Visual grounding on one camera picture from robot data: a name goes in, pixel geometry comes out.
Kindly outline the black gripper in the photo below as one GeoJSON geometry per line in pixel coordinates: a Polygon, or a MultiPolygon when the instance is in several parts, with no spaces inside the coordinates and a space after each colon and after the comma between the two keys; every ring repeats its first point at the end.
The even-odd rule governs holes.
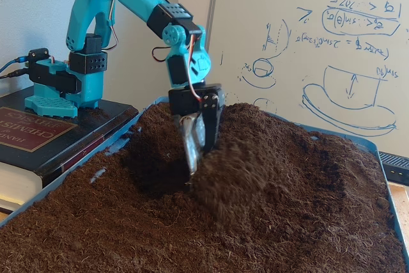
{"type": "Polygon", "coordinates": [[[224,105],[224,91],[220,84],[197,83],[169,90],[169,107],[181,135],[189,174],[197,171],[203,152],[208,153],[216,144],[224,105]]]}

